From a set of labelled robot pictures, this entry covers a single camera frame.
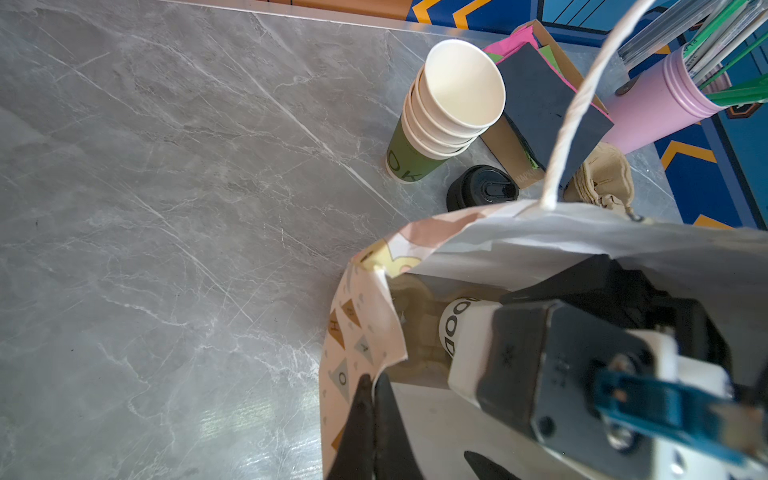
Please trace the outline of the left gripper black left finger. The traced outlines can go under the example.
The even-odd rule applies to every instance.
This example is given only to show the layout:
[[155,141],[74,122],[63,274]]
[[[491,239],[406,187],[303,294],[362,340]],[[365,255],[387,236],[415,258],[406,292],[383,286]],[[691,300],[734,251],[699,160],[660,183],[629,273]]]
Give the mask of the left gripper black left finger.
[[369,374],[360,377],[336,458],[327,479],[373,478],[374,405]]

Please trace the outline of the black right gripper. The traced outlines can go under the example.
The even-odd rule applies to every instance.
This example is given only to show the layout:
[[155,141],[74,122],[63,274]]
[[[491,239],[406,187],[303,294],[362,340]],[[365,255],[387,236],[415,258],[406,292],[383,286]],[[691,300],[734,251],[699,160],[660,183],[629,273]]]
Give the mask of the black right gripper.
[[561,300],[624,329],[673,332],[685,357],[732,370],[731,350],[703,305],[656,288],[640,270],[607,255],[591,256],[531,287],[501,297],[503,304]]

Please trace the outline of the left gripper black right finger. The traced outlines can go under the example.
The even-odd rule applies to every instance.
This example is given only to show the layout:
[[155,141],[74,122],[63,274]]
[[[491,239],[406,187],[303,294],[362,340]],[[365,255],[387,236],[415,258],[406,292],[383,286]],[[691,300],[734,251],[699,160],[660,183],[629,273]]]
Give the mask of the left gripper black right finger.
[[376,479],[424,478],[386,373],[381,374],[374,391],[374,475]]

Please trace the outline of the patterned paper gift bag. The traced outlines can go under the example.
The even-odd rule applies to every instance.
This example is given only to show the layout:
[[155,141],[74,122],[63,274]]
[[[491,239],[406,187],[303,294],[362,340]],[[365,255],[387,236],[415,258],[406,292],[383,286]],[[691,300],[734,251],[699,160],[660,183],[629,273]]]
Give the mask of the patterned paper gift bag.
[[[767,235],[638,220],[591,204],[560,201],[573,138],[611,55],[640,20],[635,3],[599,51],[570,104],[536,200],[466,208],[413,222],[348,264],[333,298],[319,369],[323,474],[339,449],[359,379],[376,383],[408,358],[388,281],[403,274],[483,288],[482,300],[536,285],[594,255],[642,271],[658,289],[699,301],[715,326],[744,321],[767,348]],[[732,355],[736,346],[726,341]],[[767,412],[767,381],[735,399]],[[544,447],[446,389],[391,381],[423,479],[555,479],[583,476]]]

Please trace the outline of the dark grey napkin stack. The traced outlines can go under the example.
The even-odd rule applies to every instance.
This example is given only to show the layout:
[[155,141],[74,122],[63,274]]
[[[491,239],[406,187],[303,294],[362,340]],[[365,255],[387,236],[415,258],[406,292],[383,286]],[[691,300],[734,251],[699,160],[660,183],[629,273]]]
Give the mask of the dark grey napkin stack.
[[[529,43],[498,65],[505,83],[504,115],[532,159],[549,166],[554,144],[575,96],[575,90]],[[563,177],[566,185],[590,153],[612,128],[609,117],[590,106],[573,138]]]

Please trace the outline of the white paper coffee cup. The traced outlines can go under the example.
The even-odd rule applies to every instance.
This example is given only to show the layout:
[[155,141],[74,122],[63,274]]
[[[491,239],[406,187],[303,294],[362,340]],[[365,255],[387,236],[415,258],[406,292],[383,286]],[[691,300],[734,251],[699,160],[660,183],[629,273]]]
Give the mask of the white paper coffee cup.
[[469,332],[479,321],[492,318],[501,306],[499,302],[473,297],[460,297],[449,303],[438,325],[438,338],[448,356],[454,358],[463,333]]

